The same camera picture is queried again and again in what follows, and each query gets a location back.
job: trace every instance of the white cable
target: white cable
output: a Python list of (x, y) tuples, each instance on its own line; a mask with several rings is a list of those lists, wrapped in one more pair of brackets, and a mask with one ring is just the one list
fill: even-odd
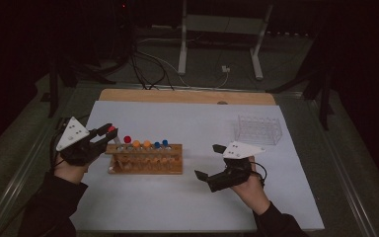
[(180, 74), (178, 74), (178, 70), (173, 66), (171, 65), (171, 63), (167, 62), (166, 60), (162, 59), (162, 58), (159, 58), (159, 57), (156, 57), (156, 56), (153, 56), (153, 55), (150, 55), (148, 53), (145, 53), (145, 52), (142, 52), (142, 51), (139, 51), (141, 54), (143, 55), (146, 55), (146, 56), (150, 56), (150, 57), (153, 57), (155, 59), (158, 59), (159, 61), (162, 61), (163, 63), (166, 63), (168, 66), (170, 66), (172, 69), (174, 69), (175, 72), (177, 72), (177, 75), (178, 77), (180, 78), (181, 82), (186, 85), (188, 88), (191, 88), (192, 89), (192, 86), (190, 86), (189, 84), (187, 84), (184, 79), (180, 76)]
[(224, 82), (220, 86), (215, 87), (213, 89), (220, 89), (220, 87), (224, 86), (224, 84), (227, 83), (227, 79), (229, 79), (229, 72), (226, 72), (226, 79), (224, 79)]

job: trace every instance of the clear plastic box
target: clear plastic box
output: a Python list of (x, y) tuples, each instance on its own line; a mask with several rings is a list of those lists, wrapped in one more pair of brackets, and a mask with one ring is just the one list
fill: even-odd
[(278, 118), (239, 116), (236, 140), (246, 143), (276, 145), (282, 136)]

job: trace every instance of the metal stand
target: metal stand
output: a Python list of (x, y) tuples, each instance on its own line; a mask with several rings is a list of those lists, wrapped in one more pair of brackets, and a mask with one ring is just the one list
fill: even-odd
[(215, 17), (201, 16), (187, 13), (187, 0), (183, 2), (183, 29), (181, 39), (180, 61), (178, 64), (178, 74), (186, 74), (187, 66), (187, 31), (199, 32), (218, 32), (218, 33), (236, 33), (257, 35), (257, 44), (250, 49), (252, 64), (257, 80), (264, 79), (263, 71), (261, 70), (258, 54), (261, 44), (264, 40), (265, 30), (269, 21), (272, 4), (268, 4), (265, 16), (263, 19), (248, 19), (248, 18), (230, 18), (230, 17)]

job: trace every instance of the black sleeve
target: black sleeve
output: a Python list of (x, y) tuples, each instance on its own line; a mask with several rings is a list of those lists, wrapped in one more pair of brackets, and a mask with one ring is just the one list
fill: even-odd
[(42, 186), (28, 202), (19, 237), (76, 236), (69, 217), (76, 211), (79, 200), (88, 186), (75, 185), (49, 173)]
[(269, 237), (283, 237), (283, 236), (308, 236), (301, 230), (297, 221), (292, 215), (282, 214), (271, 203), (269, 209), (262, 215), (254, 213), (255, 222), (257, 223), (258, 230), (263, 232)]

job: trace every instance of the wooden test tube rack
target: wooden test tube rack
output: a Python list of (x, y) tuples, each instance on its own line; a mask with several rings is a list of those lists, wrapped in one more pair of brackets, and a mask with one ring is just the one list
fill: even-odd
[(134, 149), (125, 145), (108, 144), (106, 154), (112, 154), (110, 174), (181, 175), (183, 146), (169, 144), (168, 148)]

